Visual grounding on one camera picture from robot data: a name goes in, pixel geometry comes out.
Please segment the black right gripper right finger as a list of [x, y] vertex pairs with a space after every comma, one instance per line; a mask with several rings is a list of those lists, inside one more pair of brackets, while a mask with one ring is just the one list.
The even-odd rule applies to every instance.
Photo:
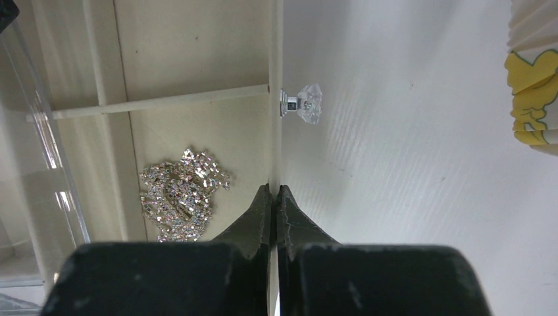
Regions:
[[489, 315], [455, 248], [341, 244], [282, 186], [276, 208], [282, 315]]

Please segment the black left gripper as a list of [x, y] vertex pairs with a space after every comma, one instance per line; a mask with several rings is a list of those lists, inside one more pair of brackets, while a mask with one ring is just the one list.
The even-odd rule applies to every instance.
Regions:
[[13, 0], [0, 0], [0, 31], [4, 31], [20, 14]]

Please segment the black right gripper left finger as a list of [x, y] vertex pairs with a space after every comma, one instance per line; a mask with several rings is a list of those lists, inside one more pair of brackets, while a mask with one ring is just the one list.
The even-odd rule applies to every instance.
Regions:
[[208, 242], [98, 242], [64, 262], [42, 315], [267, 315], [272, 196]]

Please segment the beige compartment tray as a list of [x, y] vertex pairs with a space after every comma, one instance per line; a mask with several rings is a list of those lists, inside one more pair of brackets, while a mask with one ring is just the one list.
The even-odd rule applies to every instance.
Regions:
[[154, 240], [140, 172], [190, 147], [232, 177], [211, 239], [278, 185], [281, 1], [22, 1], [93, 241]]

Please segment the clear acrylic box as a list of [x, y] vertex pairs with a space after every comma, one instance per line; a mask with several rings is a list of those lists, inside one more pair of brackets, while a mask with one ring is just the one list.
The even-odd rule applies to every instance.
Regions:
[[1, 314], [38, 315], [90, 242], [61, 137], [20, 24], [1, 30]]

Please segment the crystal compartment tray knob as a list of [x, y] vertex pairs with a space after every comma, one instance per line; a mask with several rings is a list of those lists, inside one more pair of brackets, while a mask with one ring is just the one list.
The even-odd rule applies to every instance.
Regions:
[[306, 123], [318, 124], [322, 113], [323, 94], [318, 84], [306, 85], [296, 96], [288, 95], [284, 89], [280, 90], [280, 118], [290, 112], [297, 115]]

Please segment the cream cartoon print garment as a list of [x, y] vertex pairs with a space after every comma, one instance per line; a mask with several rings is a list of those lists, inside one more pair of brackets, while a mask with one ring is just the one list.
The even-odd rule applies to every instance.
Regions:
[[512, 1], [505, 60], [515, 138], [557, 155], [557, 2]]

